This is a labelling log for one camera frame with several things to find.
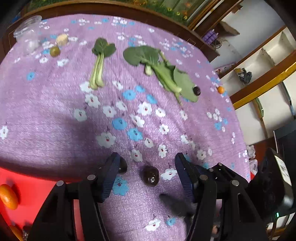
black fruit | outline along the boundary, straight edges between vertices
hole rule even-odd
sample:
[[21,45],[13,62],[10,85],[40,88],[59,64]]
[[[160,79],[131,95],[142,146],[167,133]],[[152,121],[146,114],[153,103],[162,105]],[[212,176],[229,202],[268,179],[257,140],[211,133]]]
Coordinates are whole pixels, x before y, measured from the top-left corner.
[[194,88],[193,88],[193,93],[195,94],[195,95],[197,95],[197,96],[199,96],[200,95],[200,88],[198,87],[198,86],[195,86]]
[[156,167],[145,166],[141,173],[142,181],[149,187],[155,187],[159,182],[159,171]]

green leaf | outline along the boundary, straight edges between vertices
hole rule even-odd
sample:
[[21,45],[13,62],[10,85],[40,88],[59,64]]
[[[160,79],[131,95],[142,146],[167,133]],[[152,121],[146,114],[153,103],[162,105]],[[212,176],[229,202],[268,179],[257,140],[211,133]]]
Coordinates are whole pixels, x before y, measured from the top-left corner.
[[182,88],[180,94],[184,98],[192,102],[196,102],[198,100],[198,97],[193,93],[193,87],[195,86],[195,84],[191,81],[187,73],[175,68],[174,81],[177,84],[177,86]]
[[149,46],[129,47],[124,50],[123,57],[133,66],[139,63],[157,65],[159,59],[158,51]]
[[104,57],[109,57],[116,51],[115,44],[108,44],[106,39],[98,38],[92,48],[92,52],[95,55],[99,55],[101,53],[104,54]]

white shelf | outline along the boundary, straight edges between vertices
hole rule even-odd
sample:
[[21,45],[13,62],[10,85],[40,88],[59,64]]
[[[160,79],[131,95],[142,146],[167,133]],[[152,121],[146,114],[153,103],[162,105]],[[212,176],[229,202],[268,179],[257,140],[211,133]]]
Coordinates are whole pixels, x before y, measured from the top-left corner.
[[[285,28],[237,68],[245,68],[247,72],[252,72],[251,82],[253,82],[283,61],[295,49],[296,41],[290,31]],[[244,84],[234,71],[225,75],[221,79],[221,83],[230,96],[244,88]],[[288,77],[284,83],[295,106],[296,73]],[[287,97],[282,88],[282,84],[279,84],[259,97],[264,110],[263,119],[268,137],[273,136],[273,130],[293,120]],[[263,125],[252,102],[237,109],[236,114],[246,144],[250,145],[266,139]]]
[[265,139],[265,134],[261,126],[260,119],[256,113],[252,102],[235,110],[239,120],[244,141],[251,145]]
[[263,48],[272,57],[275,64],[288,57],[296,48],[296,42],[291,38],[290,31],[285,28],[281,33],[269,41]]

bok choy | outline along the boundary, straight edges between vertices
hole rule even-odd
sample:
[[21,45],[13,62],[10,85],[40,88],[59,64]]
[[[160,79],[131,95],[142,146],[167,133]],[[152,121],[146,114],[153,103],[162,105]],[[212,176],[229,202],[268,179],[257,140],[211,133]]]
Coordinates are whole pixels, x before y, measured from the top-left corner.
[[123,56],[131,65],[145,64],[145,73],[148,76],[152,74],[151,69],[153,69],[163,87],[167,91],[173,92],[179,103],[180,95],[192,102],[198,100],[198,97],[193,92],[195,84],[188,74],[171,65],[160,50],[150,46],[129,47],[123,52]]
[[104,58],[111,56],[116,51],[115,44],[108,44],[106,39],[98,38],[92,48],[92,52],[97,56],[96,63],[89,80],[89,85],[93,90],[104,87],[103,64]]

orange fruit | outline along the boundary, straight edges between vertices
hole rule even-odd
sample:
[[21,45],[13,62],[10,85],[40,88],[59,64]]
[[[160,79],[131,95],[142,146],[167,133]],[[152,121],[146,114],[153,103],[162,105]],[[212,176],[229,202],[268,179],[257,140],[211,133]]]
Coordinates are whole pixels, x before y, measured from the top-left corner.
[[219,86],[219,87],[217,88],[217,91],[218,91],[220,94],[223,94],[223,93],[225,92],[225,89],[224,89],[223,86]]
[[18,206],[18,200],[15,192],[7,184],[0,186],[0,198],[6,207],[15,210]]
[[10,227],[11,231],[14,233],[14,235],[17,236],[17,238],[20,241],[23,241],[23,239],[22,239],[22,232],[16,226],[10,225],[9,227]]

